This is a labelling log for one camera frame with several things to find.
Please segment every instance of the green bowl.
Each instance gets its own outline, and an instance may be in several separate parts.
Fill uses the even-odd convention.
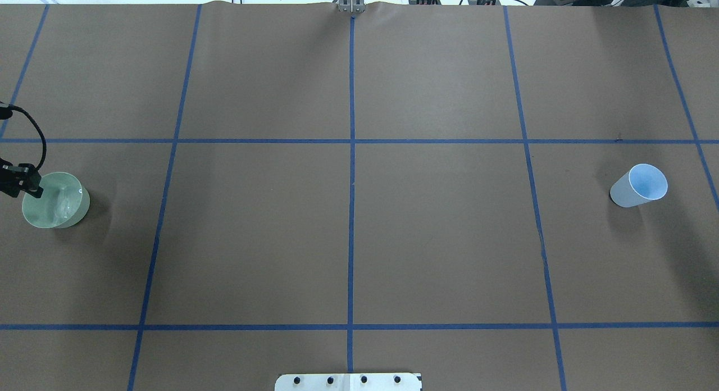
[[[40,180],[43,196],[25,194],[22,215],[33,227],[67,228],[77,224],[90,208],[90,194],[69,173],[53,172]]]

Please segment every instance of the plastic cup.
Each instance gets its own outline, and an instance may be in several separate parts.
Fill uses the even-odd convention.
[[[665,174],[655,166],[640,163],[632,166],[629,172],[614,183],[609,196],[618,206],[634,207],[661,199],[667,194],[667,190]]]
[[[22,199],[22,215],[38,228],[67,228],[77,224],[90,208],[90,193],[66,172],[46,174],[40,180],[43,196]]]

